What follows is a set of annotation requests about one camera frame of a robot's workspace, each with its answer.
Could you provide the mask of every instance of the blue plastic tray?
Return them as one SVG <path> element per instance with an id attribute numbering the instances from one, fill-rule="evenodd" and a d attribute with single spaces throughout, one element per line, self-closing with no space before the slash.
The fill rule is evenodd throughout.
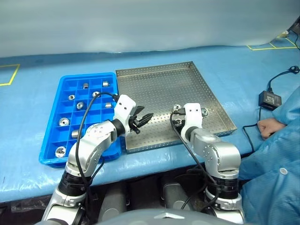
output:
<path id="1" fill-rule="evenodd" d="M 109 86 L 102 87 L 102 81 L 108 81 Z M 89 84 L 88 89 L 83 89 L 84 83 Z M 85 112 L 85 109 L 77 110 L 76 105 L 80 101 L 83 101 L 88 105 L 93 98 L 92 93 L 95 91 L 117 93 L 116 74 L 100 73 L 68 75 L 60 79 L 39 155 L 40 163 L 55 168 L 63 167 L 66 164 L 71 147 L 76 143 L 76 139 L 71 137 L 71 133 L 73 130 L 79 129 L 79 125 Z M 68 100 L 69 95 L 75 95 L 75 99 Z M 112 104 L 112 108 L 105 108 L 105 104 L 108 102 Z M 85 119 L 82 135 L 85 134 L 86 129 L 92 124 L 113 119 L 114 107 L 115 102 L 112 97 L 108 95 L 98 97 L 94 101 Z M 69 126 L 59 126 L 59 120 L 63 117 L 69 119 Z M 66 155 L 62 158 L 57 158 L 55 156 L 55 150 L 59 146 L 64 146 L 67 149 Z M 120 155 L 120 139 L 117 139 L 117 141 L 102 154 L 105 160 L 116 159 Z"/>

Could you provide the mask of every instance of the black power adapter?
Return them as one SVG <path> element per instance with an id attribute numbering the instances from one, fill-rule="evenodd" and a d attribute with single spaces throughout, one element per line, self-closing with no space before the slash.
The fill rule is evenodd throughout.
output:
<path id="1" fill-rule="evenodd" d="M 272 111 L 274 109 L 276 109 L 277 107 L 281 106 L 281 104 L 282 104 L 281 97 L 279 95 L 275 95 L 273 93 L 273 90 L 271 88 L 271 82 L 275 78 L 277 78 L 283 74 L 288 74 L 288 73 L 293 73 L 293 74 L 299 73 L 299 67 L 298 66 L 290 67 L 287 71 L 284 71 L 284 72 L 278 74 L 277 76 L 273 77 L 268 82 L 267 91 L 264 90 L 259 94 L 259 97 L 258 97 L 258 105 L 259 106 L 269 109 L 269 110 L 272 110 Z"/>

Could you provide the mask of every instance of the blue table surface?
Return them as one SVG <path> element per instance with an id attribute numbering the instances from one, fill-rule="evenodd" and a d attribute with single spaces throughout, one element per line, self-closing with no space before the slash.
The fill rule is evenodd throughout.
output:
<path id="1" fill-rule="evenodd" d="M 240 153 L 251 151 L 242 132 L 258 119 L 258 94 L 270 78 L 299 65 L 297 49 L 252 51 L 248 47 L 212 46 L 167 52 L 79 53 L 0 59 L 0 66 L 20 64 L 11 85 L 0 86 L 0 202 L 51 194 L 63 168 L 38 161 L 59 79 L 64 75 L 115 72 L 116 69 L 148 67 L 193 61 L 238 128 L 222 137 Z M 0 83 L 6 83 L 14 68 L 0 67 Z M 284 75 L 272 83 L 285 101 L 300 85 L 299 75 Z M 263 110 L 262 119 L 271 116 Z M 257 148 L 257 128 L 248 129 Z M 93 184 L 105 184 L 141 175 L 195 164 L 184 146 L 175 145 L 123 155 L 105 163 Z"/>

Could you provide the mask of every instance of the blue sleeve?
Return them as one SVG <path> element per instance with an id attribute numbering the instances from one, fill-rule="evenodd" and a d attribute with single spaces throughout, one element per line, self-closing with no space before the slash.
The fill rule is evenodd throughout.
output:
<path id="1" fill-rule="evenodd" d="M 273 116 L 283 124 L 290 124 L 300 117 L 300 87 L 298 87 L 287 101 L 273 111 Z"/>

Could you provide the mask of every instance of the stainless steel tray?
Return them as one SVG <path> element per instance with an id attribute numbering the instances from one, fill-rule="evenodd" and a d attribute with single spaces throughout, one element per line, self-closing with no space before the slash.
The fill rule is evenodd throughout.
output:
<path id="1" fill-rule="evenodd" d="M 169 120 L 175 104 L 200 103 L 208 111 L 202 126 L 218 136 L 236 130 L 193 62 L 122 69 L 116 73 L 119 93 L 145 106 L 141 115 L 154 113 L 140 134 L 126 137 L 128 153 L 179 143 Z"/>

